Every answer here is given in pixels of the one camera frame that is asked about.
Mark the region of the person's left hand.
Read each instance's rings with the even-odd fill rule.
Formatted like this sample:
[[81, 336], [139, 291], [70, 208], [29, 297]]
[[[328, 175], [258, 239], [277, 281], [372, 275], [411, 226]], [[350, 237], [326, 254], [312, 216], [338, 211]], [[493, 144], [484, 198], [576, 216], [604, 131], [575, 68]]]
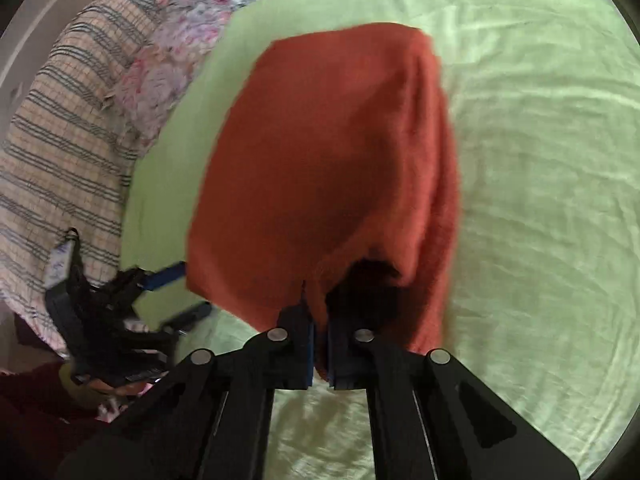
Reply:
[[135, 382], [118, 388], [99, 379], [90, 379], [78, 385], [72, 379], [72, 366], [65, 363], [58, 371], [58, 378], [65, 391], [83, 408], [98, 408], [107, 404], [123, 404], [137, 398], [150, 388], [148, 382]]

